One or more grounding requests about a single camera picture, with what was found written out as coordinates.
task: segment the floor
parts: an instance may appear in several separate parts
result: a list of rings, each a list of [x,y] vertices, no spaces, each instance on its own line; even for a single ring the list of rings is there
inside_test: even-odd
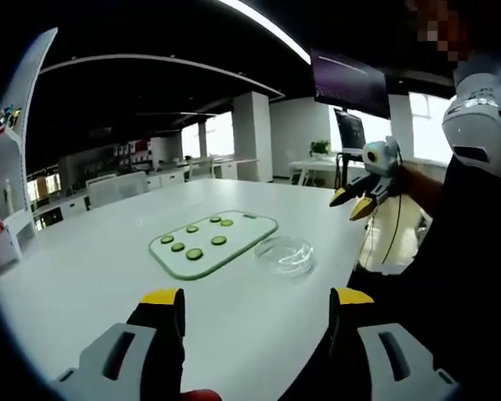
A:
[[[275,184],[290,184],[288,179],[278,177],[273,182]],[[378,208],[374,217],[368,219],[366,240],[361,247],[359,258],[360,263],[367,270],[399,273],[415,256],[418,250],[415,227],[419,222],[421,212],[419,206],[410,197],[404,195],[401,199],[401,215],[397,234],[385,264],[382,264],[397,225],[398,211],[399,199],[388,199]]]

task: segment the potted plant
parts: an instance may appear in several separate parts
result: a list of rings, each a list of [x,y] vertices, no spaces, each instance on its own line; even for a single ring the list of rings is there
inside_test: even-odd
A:
[[[317,140],[310,144],[310,157],[315,157],[316,159],[322,159],[328,155],[328,147],[330,145],[328,140]]]

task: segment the ceiling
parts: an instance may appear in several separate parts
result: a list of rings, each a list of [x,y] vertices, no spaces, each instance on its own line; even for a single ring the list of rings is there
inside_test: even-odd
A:
[[[433,43],[417,41],[402,1],[246,2],[306,51],[331,50],[386,69],[391,91],[453,94],[453,66]],[[154,131],[172,135],[202,118],[176,113],[220,113],[231,108],[232,98],[251,90],[272,99],[313,96],[308,64],[268,30],[217,0],[55,3],[39,14],[39,31],[58,26],[43,71],[74,64],[39,76],[28,122],[28,170],[108,141],[149,137]],[[116,54],[128,56],[78,62]],[[195,64],[182,64],[187,61]],[[110,138],[89,135],[103,127],[112,127]]]

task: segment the person's arm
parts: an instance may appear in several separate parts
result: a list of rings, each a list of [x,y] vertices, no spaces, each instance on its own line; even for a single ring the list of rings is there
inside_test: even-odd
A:
[[[428,178],[414,167],[402,165],[397,176],[399,193],[409,195],[430,216],[438,213],[443,201],[443,184]]]

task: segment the computer screen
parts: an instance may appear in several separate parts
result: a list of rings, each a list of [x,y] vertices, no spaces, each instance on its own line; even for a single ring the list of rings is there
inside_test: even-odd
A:
[[[362,120],[344,111],[334,110],[336,113],[337,126],[340,129],[342,137],[342,148],[347,149],[362,149],[366,144],[366,136],[364,135],[364,126]]]
[[[339,54],[311,51],[316,101],[390,119],[383,72]]]

